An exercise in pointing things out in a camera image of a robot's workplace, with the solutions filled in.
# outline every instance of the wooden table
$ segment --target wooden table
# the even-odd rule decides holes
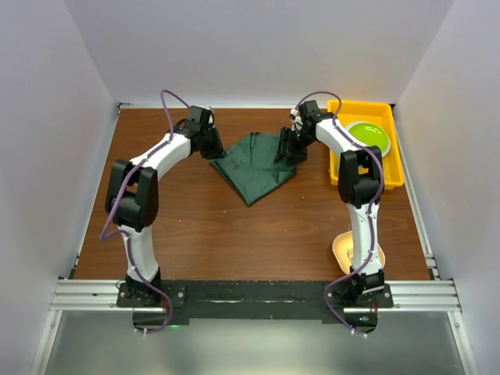
[[[186,114],[172,110],[174,121]],[[217,109],[225,148],[251,131],[279,134],[288,109]],[[140,155],[166,133],[161,109],[124,109],[102,174],[75,273],[79,279],[122,279],[127,259],[121,238],[99,243],[105,194],[116,159]],[[330,184],[328,149],[315,143],[297,175],[250,208],[200,157],[175,165],[159,183],[153,224],[155,256],[164,279],[332,280],[343,273],[332,251],[349,230],[349,215]],[[428,280],[429,273],[406,189],[386,191],[378,220],[387,280]]]

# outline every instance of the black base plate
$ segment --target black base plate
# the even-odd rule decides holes
[[[172,298],[174,307],[171,324],[189,324],[190,319],[321,320],[323,323],[338,323],[323,300],[327,285],[327,281],[162,281],[162,289]],[[346,319],[343,308],[369,309],[374,298],[379,301],[379,308],[394,305],[388,284],[381,293],[363,296],[355,305],[342,305],[335,295],[338,293],[333,292],[332,305]],[[136,298],[120,294],[116,305],[144,307]],[[352,315],[357,321],[362,314],[347,315]],[[163,319],[161,312],[134,313],[137,325],[160,325]]]

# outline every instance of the green cloth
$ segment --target green cloth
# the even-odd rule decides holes
[[[275,134],[250,133],[232,145],[225,158],[210,164],[252,205],[295,175],[296,167],[287,166],[287,158],[274,162],[279,142]]]

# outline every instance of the green plate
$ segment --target green plate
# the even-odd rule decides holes
[[[391,140],[384,129],[376,125],[375,123],[369,123],[367,121],[355,121],[350,123],[346,130],[351,133],[351,135],[358,141],[361,141],[368,146],[378,146],[382,151],[382,156],[386,154],[391,149]]]

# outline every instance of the gray wall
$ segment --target gray wall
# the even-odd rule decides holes
[[[484,374],[498,373],[500,4],[456,0],[396,105],[437,265]]]
[[[65,0],[115,100],[395,102],[452,0]]]
[[[62,0],[0,2],[0,50],[0,373],[22,374],[85,231],[113,106]]]

